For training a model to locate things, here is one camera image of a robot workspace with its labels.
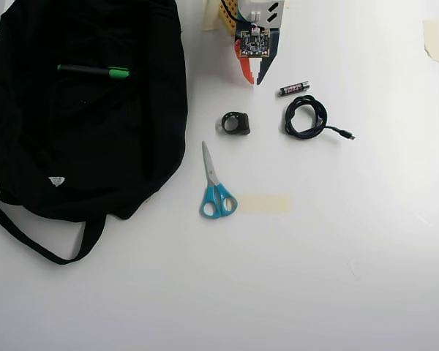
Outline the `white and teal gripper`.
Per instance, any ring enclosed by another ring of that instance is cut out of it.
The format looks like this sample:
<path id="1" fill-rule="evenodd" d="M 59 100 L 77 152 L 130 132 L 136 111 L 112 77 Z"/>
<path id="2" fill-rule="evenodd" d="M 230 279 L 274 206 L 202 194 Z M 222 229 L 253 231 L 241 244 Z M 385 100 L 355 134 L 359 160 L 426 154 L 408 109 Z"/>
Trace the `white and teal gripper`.
<path id="1" fill-rule="evenodd" d="M 262 83 L 273 60 L 277 56 L 280 35 L 279 28 L 282 25 L 284 8 L 284 0 L 239 0 L 239 14 L 244 20 L 256 23 L 266 29 L 271 29 L 269 38 L 269 56 L 262 58 L 260 62 L 257 85 Z M 250 67 L 249 57 L 241 56 L 240 44 L 240 39 L 237 39 L 234 43 L 236 57 L 239 60 L 244 78 L 251 85 L 254 85 L 255 79 Z"/>

